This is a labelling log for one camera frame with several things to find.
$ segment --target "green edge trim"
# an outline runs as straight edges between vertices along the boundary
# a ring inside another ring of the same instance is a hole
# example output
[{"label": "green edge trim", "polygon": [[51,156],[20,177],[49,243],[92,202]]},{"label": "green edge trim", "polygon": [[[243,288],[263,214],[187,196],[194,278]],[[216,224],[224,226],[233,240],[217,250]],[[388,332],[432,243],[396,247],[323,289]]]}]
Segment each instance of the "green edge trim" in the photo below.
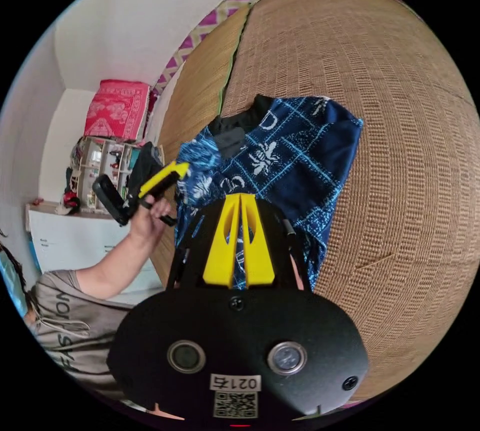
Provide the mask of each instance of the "green edge trim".
[{"label": "green edge trim", "polygon": [[237,41],[236,41],[235,51],[230,56],[230,61],[228,63],[228,73],[227,73],[227,76],[226,76],[225,84],[223,85],[223,87],[218,92],[218,111],[216,113],[217,116],[220,116],[220,114],[222,113],[222,107],[224,105],[225,91],[226,91],[227,86],[230,82],[230,77],[232,76],[232,70],[234,68],[235,58],[237,57],[237,51],[238,51],[239,46],[240,46],[240,40],[242,39],[242,35],[244,33],[245,26],[247,25],[247,21],[249,19],[250,12],[252,11],[252,8],[253,8],[253,5],[251,3],[248,3],[247,6],[248,6],[248,12],[245,16],[245,21],[243,22],[243,26],[241,27],[241,30],[238,33],[238,38],[237,38]]}]

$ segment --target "woven mat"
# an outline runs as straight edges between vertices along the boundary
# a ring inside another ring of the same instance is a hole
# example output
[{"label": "woven mat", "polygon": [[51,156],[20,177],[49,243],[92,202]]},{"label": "woven mat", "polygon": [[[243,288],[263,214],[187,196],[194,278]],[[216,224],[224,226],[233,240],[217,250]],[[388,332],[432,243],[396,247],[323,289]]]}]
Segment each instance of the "woven mat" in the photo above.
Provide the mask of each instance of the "woven mat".
[{"label": "woven mat", "polygon": [[257,93],[329,96],[364,119],[315,292],[358,326],[370,371],[394,386],[457,316],[480,262],[480,122],[454,62],[393,0],[262,0],[222,115]]},{"label": "woven mat", "polygon": [[[249,6],[239,8],[206,36],[185,62],[158,138],[166,163],[175,160],[181,144],[193,139],[220,112],[224,88],[249,11]],[[171,188],[165,196],[174,208],[174,189]],[[151,256],[164,284],[174,251],[174,230],[169,228]]]}]

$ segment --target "white cabinet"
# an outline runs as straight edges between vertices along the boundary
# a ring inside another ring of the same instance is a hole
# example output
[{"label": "white cabinet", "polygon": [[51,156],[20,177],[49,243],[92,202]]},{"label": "white cabinet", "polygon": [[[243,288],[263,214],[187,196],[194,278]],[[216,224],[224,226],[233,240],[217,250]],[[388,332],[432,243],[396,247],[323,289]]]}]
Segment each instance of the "white cabinet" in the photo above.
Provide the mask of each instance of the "white cabinet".
[{"label": "white cabinet", "polygon": [[[29,227],[42,273],[77,270],[97,264],[129,232],[113,219],[61,216],[30,209]],[[124,290],[136,293],[160,289],[162,283],[150,260]]]}]

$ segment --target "face mask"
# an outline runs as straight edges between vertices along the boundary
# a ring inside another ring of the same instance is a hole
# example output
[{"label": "face mask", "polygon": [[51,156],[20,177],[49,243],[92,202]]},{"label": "face mask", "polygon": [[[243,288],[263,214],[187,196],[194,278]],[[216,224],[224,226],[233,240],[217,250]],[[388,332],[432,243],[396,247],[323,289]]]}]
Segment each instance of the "face mask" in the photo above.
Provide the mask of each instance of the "face mask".
[{"label": "face mask", "polygon": [[5,281],[6,289],[10,295],[16,310],[23,318],[28,311],[27,300],[22,290],[22,283],[20,277],[15,271],[14,265],[10,261],[5,251],[0,251],[0,271],[1,277]]}]

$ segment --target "blue patterned shirt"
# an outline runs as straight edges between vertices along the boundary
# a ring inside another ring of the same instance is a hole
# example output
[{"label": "blue patterned shirt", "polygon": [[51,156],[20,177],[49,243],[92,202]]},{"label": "blue patterned shirt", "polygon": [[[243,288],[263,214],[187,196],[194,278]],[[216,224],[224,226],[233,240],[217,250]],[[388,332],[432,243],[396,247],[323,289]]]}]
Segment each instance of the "blue patterned shirt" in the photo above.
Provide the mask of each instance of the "blue patterned shirt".
[{"label": "blue patterned shirt", "polygon": [[[230,159],[222,158],[205,127],[178,154],[177,162],[190,163],[190,171],[177,184],[175,246],[199,208],[227,194],[255,194],[281,208],[292,224],[313,290],[362,126],[361,119],[327,97],[276,98]],[[244,289],[241,230],[238,236],[234,287]]]}]

